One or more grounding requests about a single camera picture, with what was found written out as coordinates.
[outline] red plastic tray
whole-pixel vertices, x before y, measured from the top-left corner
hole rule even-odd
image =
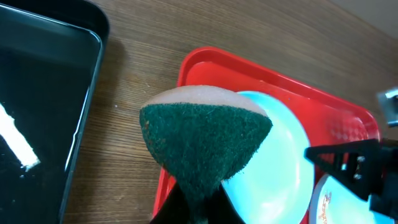
[[[177,86],[185,85],[211,85],[232,91],[252,90],[273,96],[300,120],[311,146],[380,139],[376,120],[364,108],[214,47],[199,48],[187,55],[177,83]],[[316,167],[316,182],[322,175]],[[154,215],[174,183],[174,178],[162,169]],[[304,223],[308,223],[308,212],[301,222]]]

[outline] wooden table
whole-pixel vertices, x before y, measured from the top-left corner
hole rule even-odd
[[[211,45],[367,108],[398,84],[398,43],[327,0],[95,0],[111,23],[65,223],[148,223],[160,167],[138,113]]]

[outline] dark metal tray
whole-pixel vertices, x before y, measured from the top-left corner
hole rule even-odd
[[[0,223],[61,223],[109,34],[83,0],[0,0]]]

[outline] cleaning sponge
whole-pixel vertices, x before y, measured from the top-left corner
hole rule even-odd
[[[189,95],[193,91],[197,94],[198,88],[227,91],[229,104],[224,104],[219,95],[205,93],[210,100],[201,94],[201,98]],[[215,88],[174,90],[173,94],[180,93],[174,97],[158,96],[158,100],[151,100],[140,110],[147,148],[176,178],[193,223],[206,223],[204,199],[212,196],[222,180],[229,179],[249,162],[272,127],[257,105],[236,93]]]

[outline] blue plate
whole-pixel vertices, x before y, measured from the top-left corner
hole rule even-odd
[[[300,121],[279,100],[254,91],[239,94],[263,108],[274,125],[249,164],[223,187],[247,224],[300,223],[314,185],[310,146]]]

